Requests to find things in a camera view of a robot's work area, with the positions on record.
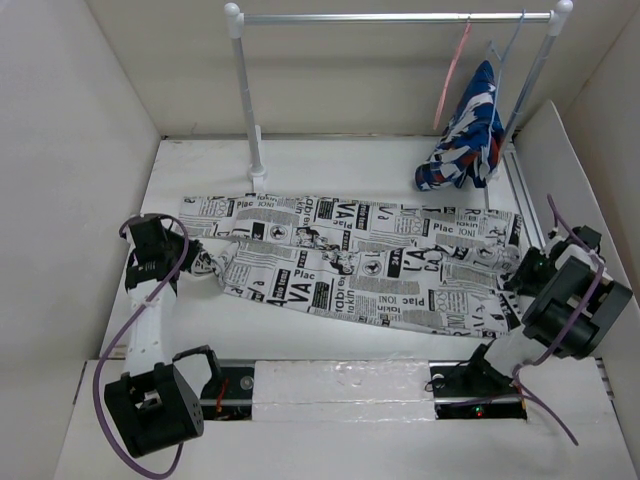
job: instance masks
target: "clothing rack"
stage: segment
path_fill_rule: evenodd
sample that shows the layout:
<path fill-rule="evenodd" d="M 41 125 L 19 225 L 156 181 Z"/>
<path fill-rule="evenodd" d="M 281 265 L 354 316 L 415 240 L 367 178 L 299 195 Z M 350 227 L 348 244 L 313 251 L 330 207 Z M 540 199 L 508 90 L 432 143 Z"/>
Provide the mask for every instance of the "clothing rack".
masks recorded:
<path fill-rule="evenodd" d="M 323 24 L 450 24 L 450 23 L 547 23 L 547 33 L 542 41 L 540 50 L 536 55 L 529 74 L 522 85 L 518 100 L 509 116 L 505 128 L 505 141 L 502 149 L 508 143 L 516 128 L 517 117 L 522 113 L 533 87 L 540 76 L 540 72 L 547 61 L 555 39 L 560 35 L 562 28 L 573 10 L 571 0 L 559 0 L 555 8 L 546 13 L 382 13 L 382 14 L 309 14 L 309 15 L 253 15 L 245 14 L 235 3 L 227 3 L 224 12 L 227 17 L 229 36 L 233 45 L 240 95 L 242 98 L 242 110 L 244 122 L 249 139 L 251 152 L 251 167 L 249 178 L 253 181 L 254 191 L 264 189 L 264 179 L 267 169 L 262 163 L 260 126 L 256 125 L 251 105 L 249 80 L 247 67 L 242 49 L 242 33 L 246 26 L 267 25 L 323 25 Z"/>

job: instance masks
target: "rack post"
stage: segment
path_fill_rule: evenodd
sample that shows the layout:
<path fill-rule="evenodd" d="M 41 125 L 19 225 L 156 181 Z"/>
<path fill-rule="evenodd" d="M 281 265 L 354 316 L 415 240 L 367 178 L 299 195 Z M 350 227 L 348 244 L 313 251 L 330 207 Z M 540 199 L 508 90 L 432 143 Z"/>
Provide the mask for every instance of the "rack post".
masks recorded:
<path fill-rule="evenodd" d="M 249 168 L 249 179 L 253 182 L 253 191 L 264 191 L 264 180 L 267 176 L 267 169 L 262 164 L 261 143 L 262 131 L 256 125 L 253 116 L 253 106 L 251 104 L 251 94 L 249 93 L 249 79 L 247 78 L 247 66 L 242 50 L 242 31 L 244 29 L 244 14 L 240 13 L 240 8 L 235 3 L 227 3 L 224 6 L 224 13 L 227 16 L 227 27 L 229 37 L 233 46 L 233 57 L 236 64 L 238 84 L 240 86 L 240 98 L 242 99 L 242 111 L 244 113 L 244 124 L 249 139 L 249 151 L 251 152 L 251 167 Z"/>
<path fill-rule="evenodd" d="M 504 130 L 504 140 L 500 147 L 500 156 L 502 156 L 505 147 L 508 145 L 511 136 L 516 129 L 518 116 L 522 114 L 544 64 L 547 63 L 551 47 L 553 47 L 556 38 L 558 38 L 558 35 L 562 32 L 562 27 L 564 27 L 564 24 L 567 21 L 567 18 L 569 18 L 569 14 L 572 10 L 573 2 L 571 0 L 559 0 L 555 9 L 551 12 L 551 19 L 549 20 L 547 34 L 545 35 L 542 45 L 540 46 L 540 50 L 531 65 L 531 70 L 529 70 L 527 79 L 522 85 L 522 90 L 520 91 L 516 105 L 513 107 L 513 111 L 511 112 L 511 116 L 509 117 L 509 121 L 507 122 L 507 126 Z"/>

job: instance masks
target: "horizontal metal bar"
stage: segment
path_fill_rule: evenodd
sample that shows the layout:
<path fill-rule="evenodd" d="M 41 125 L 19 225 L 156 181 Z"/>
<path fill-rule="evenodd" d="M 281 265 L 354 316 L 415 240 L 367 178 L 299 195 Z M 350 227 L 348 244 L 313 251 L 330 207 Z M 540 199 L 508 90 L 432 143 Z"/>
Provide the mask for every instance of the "horizontal metal bar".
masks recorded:
<path fill-rule="evenodd" d="M 548 23 L 552 13 L 525 13 L 525 23 Z M 514 23 L 522 13 L 374 13 L 244 15 L 245 25 L 316 25 L 320 23 Z"/>

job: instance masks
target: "plastic wrap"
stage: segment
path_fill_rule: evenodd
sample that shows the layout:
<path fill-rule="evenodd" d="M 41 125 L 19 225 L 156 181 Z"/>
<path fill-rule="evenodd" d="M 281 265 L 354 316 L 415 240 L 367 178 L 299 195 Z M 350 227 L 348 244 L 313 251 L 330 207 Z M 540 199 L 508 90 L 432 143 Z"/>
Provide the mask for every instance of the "plastic wrap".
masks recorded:
<path fill-rule="evenodd" d="M 257 362 L 254 421 L 435 420 L 426 360 Z"/>

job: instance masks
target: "metal rod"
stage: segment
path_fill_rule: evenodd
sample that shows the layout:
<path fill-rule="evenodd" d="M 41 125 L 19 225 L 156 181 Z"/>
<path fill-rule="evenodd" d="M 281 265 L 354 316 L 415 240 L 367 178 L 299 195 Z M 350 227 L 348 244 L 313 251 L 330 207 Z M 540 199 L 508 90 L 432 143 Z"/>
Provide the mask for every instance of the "metal rod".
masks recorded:
<path fill-rule="evenodd" d="M 317 25 L 320 23 L 516 23 L 522 13 L 379 13 L 244 15 L 244 25 Z M 526 23 L 548 23 L 551 12 L 525 13 Z"/>
<path fill-rule="evenodd" d="M 249 151 L 251 152 L 251 173 L 261 175 L 264 173 L 265 168 L 260 161 L 260 149 L 258 148 L 256 120 L 253 116 L 253 106 L 251 105 L 251 94 L 249 93 L 249 80 L 247 79 L 247 67 L 244 62 L 242 39 L 232 38 L 231 44 L 233 45 L 233 57 L 236 62 L 236 73 L 238 74 L 238 84 L 240 86 L 240 97 L 242 99 L 244 124 L 247 129 L 247 138 L 249 139 Z"/>
<path fill-rule="evenodd" d="M 546 35 L 544 37 L 544 40 L 542 41 L 542 45 L 540 46 L 538 55 L 536 55 L 536 58 L 531 65 L 531 70 L 529 70 L 527 79 L 524 81 L 524 85 L 522 85 L 522 90 L 520 91 L 520 95 L 518 96 L 516 105 L 515 107 L 513 107 L 513 111 L 511 112 L 511 116 L 509 117 L 509 121 L 507 122 L 507 127 L 504 131 L 504 141 L 502 142 L 502 146 L 500 147 L 500 155 L 502 155 L 504 148 L 511 141 L 511 136 L 516 129 L 518 116 L 523 113 L 523 110 L 527 105 L 527 102 L 529 101 L 531 92 L 533 92 L 533 87 L 535 86 L 536 81 L 540 76 L 540 72 L 542 71 L 544 64 L 547 62 L 549 52 L 551 52 L 551 47 L 553 47 L 553 43 L 555 42 L 556 38 L 557 36 L 555 35 Z"/>

